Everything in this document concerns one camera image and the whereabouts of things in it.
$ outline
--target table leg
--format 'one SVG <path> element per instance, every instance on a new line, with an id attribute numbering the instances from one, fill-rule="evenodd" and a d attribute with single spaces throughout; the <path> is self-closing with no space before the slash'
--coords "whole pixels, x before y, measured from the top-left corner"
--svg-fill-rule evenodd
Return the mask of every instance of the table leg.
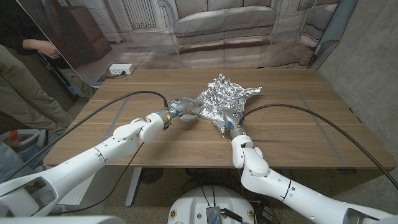
<path id="1" fill-rule="evenodd" d="M 130 207 L 134 201 L 134 197 L 136 196 L 136 191 L 138 189 L 138 182 L 139 182 L 139 176 L 141 175 L 141 167 L 135 167 L 134 170 L 132 171 L 132 176 L 130 180 L 130 186 L 129 186 L 129 191 L 127 193 L 126 201 L 125 201 L 125 206 Z"/>

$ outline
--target hand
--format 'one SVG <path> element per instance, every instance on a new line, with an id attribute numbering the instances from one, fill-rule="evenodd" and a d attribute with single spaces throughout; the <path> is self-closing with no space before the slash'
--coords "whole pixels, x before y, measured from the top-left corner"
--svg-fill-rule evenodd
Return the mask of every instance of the hand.
<path id="1" fill-rule="evenodd" d="M 38 50 L 42 54 L 52 58 L 57 59 L 61 57 L 60 52 L 55 48 L 51 42 L 46 40 L 34 40 L 26 39 L 23 41 L 23 47 L 26 50 Z"/>
<path id="2" fill-rule="evenodd" d="M 61 57 L 60 52 L 58 52 L 55 46 L 51 44 L 49 41 L 40 40 L 36 46 L 36 49 L 42 54 L 45 54 L 52 59 L 57 59 Z"/>

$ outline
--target radiator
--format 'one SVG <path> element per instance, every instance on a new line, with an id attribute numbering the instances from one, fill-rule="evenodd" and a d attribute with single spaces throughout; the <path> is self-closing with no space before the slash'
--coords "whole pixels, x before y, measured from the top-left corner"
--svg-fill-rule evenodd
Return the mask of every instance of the radiator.
<path id="1" fill-rule="evenodd" d="M 123 0 L 132 29 L 156 28 L 151 0 Z"/>
<path id="2" fill-rule="evenodd" d="M 304 10 L 311 8 L 317 0 L 300 0 L 297 10 Z"/>

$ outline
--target sofa cushion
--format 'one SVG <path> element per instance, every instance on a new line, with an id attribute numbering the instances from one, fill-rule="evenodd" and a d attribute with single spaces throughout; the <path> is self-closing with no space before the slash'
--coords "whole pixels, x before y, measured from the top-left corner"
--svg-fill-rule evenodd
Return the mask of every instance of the sofa cushion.
<path id="1" fill-rule="evenodd" d="M 250 29 L 232 30 L 213 34 L 196 35 L 193 37 L 177 37 L 179 45 L 198 44 L 216 40 L 226 40 L 236 37 L 264 36 L 271 33 L 271 27 L 255 27 Z"/>
<path id="2" fill-rule="evenodd" d="M 273 26 L 275 11 L 265 6 L 201 12 L 179 19 L 174 24 L 177 37 L 212 34 L 229 30 Z"/>
<path id="3" fill-rule="evenodd" d="M 242 7 L 243 0 L 207 0 L 209 11 Z"/>
<path id="4" fill-rule="evenodd" d="M 180 18 L 207 11 L 207 0 L 175 0 Z"/>
<path id="5" fill-rule="evenodd" d="M 271 0 L 243 0 L 243 6 L 271 6 Z"/>

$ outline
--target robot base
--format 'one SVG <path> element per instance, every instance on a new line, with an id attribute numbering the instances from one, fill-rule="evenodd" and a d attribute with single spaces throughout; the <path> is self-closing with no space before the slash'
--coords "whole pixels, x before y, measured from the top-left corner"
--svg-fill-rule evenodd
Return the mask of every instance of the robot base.
<path id="1" fill-rule="evenodd" d="M 168 224 L 207 224 L 206 208 L 208 208 L 207 201 L 210 207 L 219 207 L 220 209 L 227 208 L 228 210 L 236 213 L 243 219 L 243 223 L 254 223 L 252 215 L 253 207 L 251 204 L 240 194 L 225 187 L 213 186 L 197 187 L 185 193 L 177 199 L 172 205 L 169 213 Z M 240 223 L 230 217 L 223 215 L 221 217 L 222 224 L 237 224 Z"/>

